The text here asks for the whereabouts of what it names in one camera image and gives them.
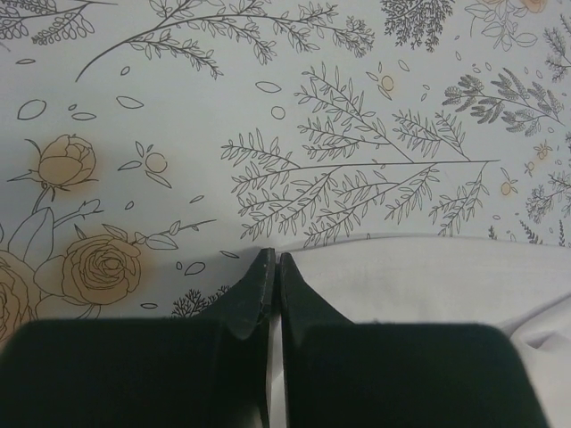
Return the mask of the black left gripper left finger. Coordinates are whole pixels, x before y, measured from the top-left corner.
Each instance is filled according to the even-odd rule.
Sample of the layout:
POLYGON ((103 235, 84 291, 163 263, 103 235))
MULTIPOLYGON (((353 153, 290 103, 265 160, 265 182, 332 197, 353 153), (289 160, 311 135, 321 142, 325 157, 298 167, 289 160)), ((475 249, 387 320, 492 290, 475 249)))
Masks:
POLYGON ((1 355, 4 427, 266 427, 274 252, 188 318, 52 319, 1 355))

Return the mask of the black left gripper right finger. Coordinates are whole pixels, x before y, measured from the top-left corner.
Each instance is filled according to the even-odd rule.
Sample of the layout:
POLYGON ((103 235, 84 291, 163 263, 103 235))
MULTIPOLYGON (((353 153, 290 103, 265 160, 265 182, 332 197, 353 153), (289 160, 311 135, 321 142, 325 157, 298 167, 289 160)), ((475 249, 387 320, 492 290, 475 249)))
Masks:
POLYGON ((290 427, 542 427, 523 362, 479 324, 356 324, 279 263, 290 427))

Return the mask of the white t shirt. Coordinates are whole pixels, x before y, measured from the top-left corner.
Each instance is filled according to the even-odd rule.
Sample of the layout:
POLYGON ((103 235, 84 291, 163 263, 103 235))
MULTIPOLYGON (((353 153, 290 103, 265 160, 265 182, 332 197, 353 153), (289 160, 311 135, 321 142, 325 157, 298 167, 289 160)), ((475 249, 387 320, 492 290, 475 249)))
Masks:
POLYGON ((391 237, 297 251, 293 259, 308 284, 352 321, 498 328, 521 357, 548 424, 569 426, 569 250, 391 237))

